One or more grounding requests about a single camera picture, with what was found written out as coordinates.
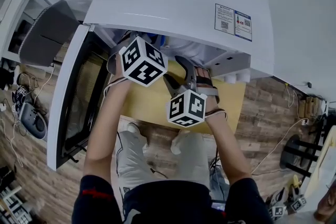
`dark shirt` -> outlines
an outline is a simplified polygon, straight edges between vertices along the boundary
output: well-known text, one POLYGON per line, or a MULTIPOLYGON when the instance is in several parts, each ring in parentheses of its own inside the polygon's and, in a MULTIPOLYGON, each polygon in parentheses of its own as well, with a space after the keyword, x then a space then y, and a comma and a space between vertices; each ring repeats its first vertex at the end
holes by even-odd
MULTIPOLYGON (((244 178, 229 191, 225 212, 213 209, 204 185, 164 180, 140 185, 125 194, 125 219, 138 223, 272 223, 256 183, 244 178)), ((84 176, 72 223, 122 223, 111 185, 97 176, 84 176)))

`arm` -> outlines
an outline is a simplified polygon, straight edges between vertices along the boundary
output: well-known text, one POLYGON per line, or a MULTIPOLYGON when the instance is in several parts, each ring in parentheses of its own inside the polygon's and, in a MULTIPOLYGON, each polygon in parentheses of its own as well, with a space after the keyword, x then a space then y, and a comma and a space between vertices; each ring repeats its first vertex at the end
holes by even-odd
MULTIPOLYGON (((117 56, 115 78, 122 77, 120 57, 117 56)), ((121 109, 131 86, 126 80, 110 87, 90 134, 84 162, 84 175, 95 175, 111 182, 111 160, 117 137, 121 109)))
MULTIPOLYGON (((209 73, 202 69, 196 69, 198 76, 210 78, 209 73)), ((208 96, 206 100, 206 112, 218 108, 215 97, 208 96)), ((223 170, 232 186, 233 183, 243 178, 251 178, 251 169, 245 159, 237 140, 230 129, 223 113, 210 116, 206 119, 217 144, 220 161, 223 170)))

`qr code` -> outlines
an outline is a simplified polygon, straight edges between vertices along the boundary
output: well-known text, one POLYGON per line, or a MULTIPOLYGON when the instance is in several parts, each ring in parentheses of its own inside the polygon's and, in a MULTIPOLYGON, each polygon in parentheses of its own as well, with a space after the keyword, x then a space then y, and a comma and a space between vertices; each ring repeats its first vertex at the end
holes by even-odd
POLYGON ((251 21, 250 20, 244 19, 244 21, 245 21, 246 26, 251 27, 251 21))
POLYGON ((229 23, 222 21, 222 28, 228 30, 229 29, 229 23))

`black and white cube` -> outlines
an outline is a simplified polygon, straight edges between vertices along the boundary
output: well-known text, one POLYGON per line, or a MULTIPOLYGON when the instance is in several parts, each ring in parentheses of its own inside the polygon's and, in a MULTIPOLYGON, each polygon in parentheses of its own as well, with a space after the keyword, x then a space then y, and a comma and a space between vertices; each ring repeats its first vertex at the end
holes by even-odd
POLYGON ((272 218, 279 218, 285 215, 286 207, 285 206, 273 206, 269 209, 269 213, 272 218))
POLYGON ((167 72, 167 57, 141 37, 123 47, 119 54, 124 77, 145 87, 167 72))
POLYGON ((167 103, 167 120, 182 127, 204 122, 206 98, 205 94, 186 90, 167 103))
POLYGON ((293 202, 290 207, 293 209, 294 212, 297 212, 299 209, 301 209, 303 206, 306 205, 306 199, 304 197, 300 197, 295 202, 293 202))

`yellow object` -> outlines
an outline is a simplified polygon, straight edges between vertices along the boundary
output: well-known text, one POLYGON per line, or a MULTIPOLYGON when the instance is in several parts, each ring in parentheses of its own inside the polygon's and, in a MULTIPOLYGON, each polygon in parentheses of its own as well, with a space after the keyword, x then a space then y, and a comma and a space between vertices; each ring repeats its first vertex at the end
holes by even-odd
MULTIPOLYGON (((169 61, 168 71, 180 83, 183 82, 185 71, 177 62, 169 61)), ((228 124, 235 132, 243 105, 245 83, 228 84, 213 80, 213 85, 218 89, 219 107, 226 110, 228 124)), ((133 83, 121 114, 137 120, 181 129, 178 125, 167 121, 166 103, 170 99, 171 96, 162 77, 148 88, 133 83)), ((197 133, 211 133, 205 122, 185 129, 197 133)))
POLYGON ((300 181, 297 175, 293 175, 291 179, 288 180, 287 182, 287 187, 290 189, 290 186, 293 185, 294 188, 299 188, 300 187, 300 181))

